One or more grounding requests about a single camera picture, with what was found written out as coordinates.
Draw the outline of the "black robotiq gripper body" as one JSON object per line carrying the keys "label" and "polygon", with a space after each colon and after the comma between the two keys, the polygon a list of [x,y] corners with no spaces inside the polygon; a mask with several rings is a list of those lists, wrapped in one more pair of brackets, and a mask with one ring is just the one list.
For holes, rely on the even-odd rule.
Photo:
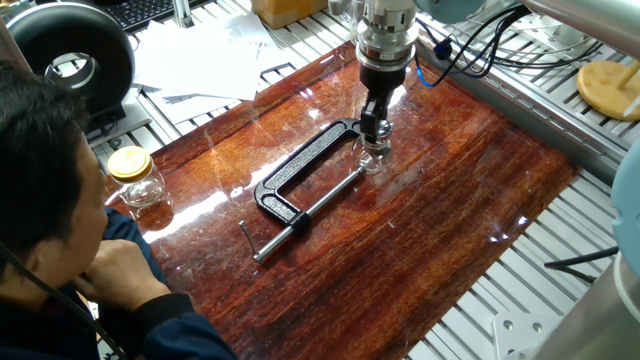
{"label": "black robotiq gripper body", "polygon": [[379,71],[364,65],[360,66],[360,81],[371,96],[393,92],[403,84],[405,76],[405,68],[395,71]]}

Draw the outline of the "person right hand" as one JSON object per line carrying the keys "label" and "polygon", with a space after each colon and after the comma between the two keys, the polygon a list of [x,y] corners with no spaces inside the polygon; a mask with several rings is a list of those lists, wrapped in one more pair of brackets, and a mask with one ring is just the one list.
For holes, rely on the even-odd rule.
{"label": "person right hand", "polygon": [[127,311],[171,293],[152,274],[140,248],[126,240],[102,241],[95,258],[73,283],[88,300]]}

